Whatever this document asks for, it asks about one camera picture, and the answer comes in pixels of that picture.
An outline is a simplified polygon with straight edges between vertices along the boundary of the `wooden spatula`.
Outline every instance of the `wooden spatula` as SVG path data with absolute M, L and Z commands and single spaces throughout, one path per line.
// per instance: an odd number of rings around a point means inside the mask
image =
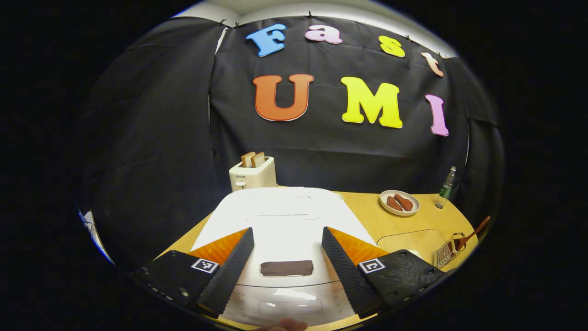
M 467 236 L 465 238 L 453 239 L 453 244 L 455 245 L 455 250 L 459 251 L 460 249 L 462 249 L 463 245 L 465 245 L 466 242 L 468 240 L 470 240 L 470 238 L 473 237 L 474 234 L 478 233 L 478 231 L 480 231 L 482 228 L 484 228 L 484 226 L 486 226 L 486 223 L 488 223 L 489 220 L 490 220 L 490 216 L 488 215 L 488 217 L 486 217 L 486 219 L 483 220 L 480 223 L 480 225 L 478 225 L 477 229 L 472 234 L 470 234 L 469 236 Z

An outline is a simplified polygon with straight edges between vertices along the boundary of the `bottle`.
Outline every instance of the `bottle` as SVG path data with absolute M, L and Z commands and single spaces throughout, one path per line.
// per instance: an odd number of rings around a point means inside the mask
M 447 178 L 445 178 L 445 183 L 443 183 L 441 192 L 439 193 L 437 201 L 435 202 L 435 207 L 439 209 L 443 208 L 443 204 L 445 201 L 447 201 L 447 198 L 449 198 L 451 190 L 453 189 L 453 180 L 455 179 L 456 170 L 457 168 L 455 166 L 451 167 L 451 170 L 449 170 L 449 174 L 447 175 Z

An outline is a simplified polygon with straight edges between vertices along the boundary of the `toaster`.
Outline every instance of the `toaster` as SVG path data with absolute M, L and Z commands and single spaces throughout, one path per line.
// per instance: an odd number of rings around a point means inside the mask
M 265 162 L 257 168 L 245 168 L 243 162 L 229 170 L 230 187 L 233 192 L 246 188 L 276 187 L 276 164 L 273 157 L 265 157 Z

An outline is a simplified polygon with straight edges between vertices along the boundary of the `toast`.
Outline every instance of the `toast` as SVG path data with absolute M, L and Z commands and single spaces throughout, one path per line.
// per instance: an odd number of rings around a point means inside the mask
M 388 196 L 388 201 L 386 202 L 386 204 L 392 209 L 396 209 L 397 211 L 403 211 L 402 207 L 396 202 L 396 200 L 394 200 L 392 196 Z
M 264 162 L 265 162 L 265 153 L 264 152 L 259 152 L 251 158 L 251 163 L 253 164 L 253 168 L 261 167 L 261 165 Z
M 243 156 L 241 156 L 241 162 L 243 162 L 242 167 L 243 168 L 251 168 L 252 163 L 251 163 L 251 158 L 255 156 L 255 152 L 249 152 Z
M 398 201 L 398 203 L 402 206 L 405 211 L 412 210 L 412 202 L 406 198 L 401 197 L 398 193 L 394 195 L 394 198 Z

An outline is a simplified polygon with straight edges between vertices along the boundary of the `table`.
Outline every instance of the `table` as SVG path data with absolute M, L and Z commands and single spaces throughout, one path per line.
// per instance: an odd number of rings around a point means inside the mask
M 445 207 L 443 209 L 435 207 L 435 199 L 438 193 L 414 194 L 413 196 L 417 198 L 417 200 L 419 200 L 420 202 L 420 210 L 412 216 L 402 217 L 390 214 L 388 211 L 386 211 L 379 203 L 380 194 L 378 193 L 353 193 L 340 191 L 333 192 L 341 194 L 341 196 L 343 196 L 343 200 L 345 201 L 347 206 L 349 206 L 351 211 L 363 224 L 363 226 L 366 228 L 367 232 L 370 234 L 370 236 L 372 236 L 372 239 L 374 239 L 375 242 L 378 242 L 378 240 L 382 237 L 394 234 L 411 233 L 414 235 L 402 235 L 395 237 L 395 244 L 401 246 L 404 244 L 413 246 L 416 245 L 417 249 L 419 248 L 419 245 L 422 245 L 423 250 L 426 250 L 426 242 L 419 243 L 418 241 L 414 241 L 414 238 L 418 238 L 419 236 L 421 236 L 421 234 L 427 233 L 426 231 L 421 230 L 436 230 L 445 240 L 451 238 L 453 233 L 463 232 L 465 235 L 468 235 L 474 231 L 469 221 L 450 201 L 446 202 Z M 192 250 L 192 245 L 196 241 L 196 238 L 198 238 L 198 235 L 202 231 L 202 228 L 204 227 L 204 225 L 206 224 L 211 215 L 212 213 L 206 216 L 200 223 L 198 223 L 195 227 L 193 227 L 186 234 L 184 234 L 174 244 L 169 246 L 159 256 L 165 254 L 167 251 L 170 250 L 177 250 L 189 253 Z M 442 268 L 442 271 L 448 271 L 459 266 L 468 257 L 468 255 L 472 252 L 472 250 L 476 247 L 477 244 L 477 236 L 474 235 L 467 242 L 465 250 L 463 250 L 453 261 L 444 266 Z M 342 327 L 359 323 L 371 317 L 372 316 L 369 316 L 365 319 L 359 319 L 357 315 L 354 315 L 346 319 L 339 320 L 337 322 L 312 326 L 309 327 L 308 330 L 318 331 L 339 329 Z M 244 325 L 223 318 L 214 320 L 224 324 L 236 326 L 241 329 L 256 329 L 255 326 Z

